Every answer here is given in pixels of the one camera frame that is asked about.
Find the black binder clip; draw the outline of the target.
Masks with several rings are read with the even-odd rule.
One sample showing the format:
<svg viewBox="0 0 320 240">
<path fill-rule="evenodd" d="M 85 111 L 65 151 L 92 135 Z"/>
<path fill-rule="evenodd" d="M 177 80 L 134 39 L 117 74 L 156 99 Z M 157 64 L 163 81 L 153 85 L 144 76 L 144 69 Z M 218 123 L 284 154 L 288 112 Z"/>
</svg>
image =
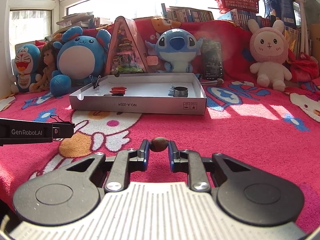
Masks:
<svg viewBox="0 0 320 240">
<path fill-rule="evenodd" d="M 97 87 L 99 87 L 99 83 L 100 83 L 100 79 L 101 79 L 100 75 L 98 77 L 90 75 L 89 78 L 90 78 L 91 83 L 93 85 L 93 89 L 96 89 Z"/>
<path fill-rule="evenodd" d="M 73 136 L 74 123 L 62 120 L 57 114 L 51 115 L 50 118 L 54 120 L 54 122 L 52 122 L 52 137 L 54 141 L 69 139 Z"/>
</svg>

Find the small blue clip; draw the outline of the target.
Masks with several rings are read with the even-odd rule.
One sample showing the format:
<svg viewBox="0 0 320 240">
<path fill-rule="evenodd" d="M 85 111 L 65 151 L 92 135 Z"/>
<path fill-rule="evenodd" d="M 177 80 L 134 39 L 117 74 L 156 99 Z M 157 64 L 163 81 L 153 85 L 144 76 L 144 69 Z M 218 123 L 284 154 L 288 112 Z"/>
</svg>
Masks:
<svg viewBox="0 0 320 240">
<path fill-rule="evenodd" d="M 175 86 L 172 86 L 171 88 L 169 88 L 168 96 L 174 97 L 174 94 L 175 94 Z"/>
</svg>

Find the black round cap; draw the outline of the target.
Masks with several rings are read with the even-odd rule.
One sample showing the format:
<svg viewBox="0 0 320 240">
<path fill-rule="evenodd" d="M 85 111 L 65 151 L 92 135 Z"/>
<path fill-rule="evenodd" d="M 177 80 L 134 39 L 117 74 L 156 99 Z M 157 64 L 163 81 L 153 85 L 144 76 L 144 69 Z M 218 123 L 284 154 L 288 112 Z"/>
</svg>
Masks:
<svg viewBox="0 0 320 240">
<path fill-rule="evenodd" d="M 173 87 L 173 97 L 188 97 L 188 88 L 182 86 Z"/>
</svg>

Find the Doraemon plush toy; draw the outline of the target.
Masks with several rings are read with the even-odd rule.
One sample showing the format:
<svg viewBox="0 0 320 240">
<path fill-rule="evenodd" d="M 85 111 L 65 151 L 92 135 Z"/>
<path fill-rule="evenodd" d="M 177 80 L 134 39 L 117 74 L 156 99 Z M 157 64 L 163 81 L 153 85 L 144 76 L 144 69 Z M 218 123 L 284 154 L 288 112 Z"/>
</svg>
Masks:
<svg viewBox="0 0 320 240">
<path fill-rule="evenodd" d="M 25 44 L 16 53 L 14 59 L 15 74 L 11 77 L 11 91 L 25 93 L 31 91 L 31 85 L 41 80 L 38 73 L 40 50 L 34 44 Z"/>
</svg>

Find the clear plastic dome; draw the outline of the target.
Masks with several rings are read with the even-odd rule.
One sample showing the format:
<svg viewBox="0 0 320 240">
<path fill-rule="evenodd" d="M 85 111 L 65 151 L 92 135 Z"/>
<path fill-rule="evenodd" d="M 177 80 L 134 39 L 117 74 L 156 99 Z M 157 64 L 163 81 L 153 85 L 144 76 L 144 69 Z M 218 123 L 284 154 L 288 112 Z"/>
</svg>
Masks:
<svg viewBox="0 0 320 240">
<path fill-rule="evenodd" d="M 95 89 L 95 90 L 93 91 L 93 94 L 94 94 L 94 95 L 101 95 L 101 94 L 102 94 L 102 90 L 100 90 L 100 89 Z"/>
</svg>

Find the brown haired doll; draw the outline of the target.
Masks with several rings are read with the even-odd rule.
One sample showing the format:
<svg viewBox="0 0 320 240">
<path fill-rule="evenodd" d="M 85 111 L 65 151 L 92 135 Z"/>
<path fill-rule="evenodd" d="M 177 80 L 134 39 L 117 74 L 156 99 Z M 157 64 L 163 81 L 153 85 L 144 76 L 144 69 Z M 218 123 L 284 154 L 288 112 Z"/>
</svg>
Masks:
<svg viewBox="0 0 320 240">
<path fill-rule="evenodd" d="M 37 83 L 30 85 L 30 92 L 42 92 L 50 90 L 52 73 L 56 70 L 57 49 L 53 46 L 54 41 L 50 41 L 42 47 L 39 59 L 38 70 L 42 77 Z"/>
</svg>

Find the blue round plush toy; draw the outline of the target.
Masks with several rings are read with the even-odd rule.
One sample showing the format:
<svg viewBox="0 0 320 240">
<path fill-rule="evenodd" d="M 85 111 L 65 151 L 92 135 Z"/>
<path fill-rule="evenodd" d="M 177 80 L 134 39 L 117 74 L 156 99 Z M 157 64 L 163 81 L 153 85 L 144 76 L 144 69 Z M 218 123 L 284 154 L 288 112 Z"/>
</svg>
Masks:
<svg viewBox="0 0 320 240">
<path fill-rule="evenodd" d="M 105 29 L 100 29 L 95 37 L 84 35 L 79 26 L 68 29 L 60 42 L 53 43 L 58 54 L 57 70 L 53 71 L 50 81 L 51 94 L 66 95 L 72 87 L 91 83 L 90 75 L 102 76 L 110 41 L 111 34 Z"/>
</svg>

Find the red patterned blanket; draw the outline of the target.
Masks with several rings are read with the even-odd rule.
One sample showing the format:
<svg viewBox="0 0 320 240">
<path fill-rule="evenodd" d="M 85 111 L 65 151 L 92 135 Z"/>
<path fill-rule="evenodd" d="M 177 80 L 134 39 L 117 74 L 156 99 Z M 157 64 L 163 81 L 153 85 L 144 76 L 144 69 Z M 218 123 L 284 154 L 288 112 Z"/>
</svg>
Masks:
<svg viewBox="0 0 320 240">
<path fill-rule="evenodd" d="M 69 97 L 21 94 L 1 117 L 75 124 L 72 138 L 48 144 L 1 147 L 1 209 L 12 206 L 26 180 L 95 152 L 114 155 L 143 139 L 165 137 L 204 156 L 221 152 L 297 184 L 305 204 L 297 221 L 307 232 L 319 226 L 319 90 L 310 85 L 281 93 L 263 89 L 249 71 L 251 33 L 227 21 L 182 23 L 196 38 L 221 44 L 225 82 L 206 87 L 204 115 L 75 111 Z"/>
</svg>

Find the pink triangular diorama house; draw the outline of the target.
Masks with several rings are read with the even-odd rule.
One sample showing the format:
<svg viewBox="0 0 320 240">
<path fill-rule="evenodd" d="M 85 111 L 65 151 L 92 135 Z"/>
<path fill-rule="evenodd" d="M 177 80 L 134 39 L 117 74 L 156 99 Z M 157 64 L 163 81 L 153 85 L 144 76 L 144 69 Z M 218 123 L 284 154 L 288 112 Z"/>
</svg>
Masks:
<svg viewBox="0 0 320 240">
<path fill-rule="evenodd" d="M 105 75 L 154 73 L 148 65 L 148 54 L 134 20 L 116 18 L 108 49 Z"/>
</svg>

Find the Stitch plush toy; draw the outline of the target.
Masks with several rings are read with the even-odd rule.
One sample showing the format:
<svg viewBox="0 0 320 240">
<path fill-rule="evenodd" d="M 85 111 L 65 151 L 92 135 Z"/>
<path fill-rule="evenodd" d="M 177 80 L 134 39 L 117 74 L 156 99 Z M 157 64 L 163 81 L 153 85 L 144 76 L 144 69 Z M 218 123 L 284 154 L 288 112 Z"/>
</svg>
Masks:
<svg viewBox="0 0 320 240">
<path fill-rule="evenodd" d="M 156 43 L 145 41 L 145 44 L 164 61 L 165 70 L 158 70 L 159 73 L 192 73 L 191 61 L 201 55 L 203 38 L 197 40 L 186 30 L 170 29 Z"/>
</svg>

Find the pink bunny plush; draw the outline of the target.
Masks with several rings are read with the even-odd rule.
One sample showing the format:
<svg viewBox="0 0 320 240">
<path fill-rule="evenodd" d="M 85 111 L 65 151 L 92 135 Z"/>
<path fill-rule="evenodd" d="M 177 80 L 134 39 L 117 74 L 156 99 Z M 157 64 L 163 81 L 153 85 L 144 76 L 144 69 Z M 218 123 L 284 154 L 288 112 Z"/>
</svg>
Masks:
<svg viewBox="0 0 320 240">
<path fill-rule="evenodd" d="M 256 20 L 250 19 L 247 25 L 252 33 L 249 48 L 255 59 L 250 72 L 257 76 L 257 84 L 261 87 L 283 92 L 286 88 L 284 81 L 292 79 L 291 72 L 284 66 L 289 45 L 283 35 L 283 21 L 276 20 L 272 27 L 260 28 Z"/>
</svg>

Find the row of books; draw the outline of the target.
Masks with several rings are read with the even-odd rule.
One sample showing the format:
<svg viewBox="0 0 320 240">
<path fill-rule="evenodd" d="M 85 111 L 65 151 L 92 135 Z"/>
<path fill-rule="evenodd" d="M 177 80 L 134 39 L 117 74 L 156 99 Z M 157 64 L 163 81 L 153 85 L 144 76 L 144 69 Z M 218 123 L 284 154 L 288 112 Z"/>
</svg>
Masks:
<svg viewBox="0 0 320 240">
<path fill-rule="evenodd" d="M 176 22 L 208 22 L 213 21 L 213 13 L 209 10 L 200 10 L 188 7 L 167 7 L 161 4 L 163 16 Z"/>
</svg>

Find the red fabric bag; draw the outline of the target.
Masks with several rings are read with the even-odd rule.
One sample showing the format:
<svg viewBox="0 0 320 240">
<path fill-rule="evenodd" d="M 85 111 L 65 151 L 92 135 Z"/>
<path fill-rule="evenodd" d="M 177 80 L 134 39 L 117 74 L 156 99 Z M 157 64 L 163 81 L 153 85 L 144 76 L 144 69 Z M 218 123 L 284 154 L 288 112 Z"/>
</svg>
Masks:
<svg viewBox="0 0 320 240">
<path fill-rule="evenodd" d="M 318 61 L 313 56 L 300 52 L 298 57 L 289 50 L 287 63 L 292 75 L 292 82 L 308 82 L 319 77 Z"/>
</svg>

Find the red plastic basket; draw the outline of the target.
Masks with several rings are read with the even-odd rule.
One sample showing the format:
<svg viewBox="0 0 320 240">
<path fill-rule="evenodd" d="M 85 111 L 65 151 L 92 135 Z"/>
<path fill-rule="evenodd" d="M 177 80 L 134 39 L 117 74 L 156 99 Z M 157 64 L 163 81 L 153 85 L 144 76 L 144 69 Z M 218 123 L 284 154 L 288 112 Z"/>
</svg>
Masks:
<svg viewBox="0 0 320 240">
<path fill-rule="evenodd" d="M 215 0 L 221 14 L 233 9 L 240 9 L 254 13 L 259 12 L 260 0 Z"/>
</svg>

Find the blue cardboard package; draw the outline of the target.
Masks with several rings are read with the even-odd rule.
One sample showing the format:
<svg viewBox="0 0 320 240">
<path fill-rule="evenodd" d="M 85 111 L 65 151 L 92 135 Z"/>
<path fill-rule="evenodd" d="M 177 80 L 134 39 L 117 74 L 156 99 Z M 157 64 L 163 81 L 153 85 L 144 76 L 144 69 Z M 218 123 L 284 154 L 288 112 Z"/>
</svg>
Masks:
<svg viewBox="0 0 320 240">
<path fill-rule="evenodd" d="M 287 27 L 296 28 L 295 12 L 292 0 L 263 0 L 265 15 L 273 15 L 282 20 Z"/>
</svg>

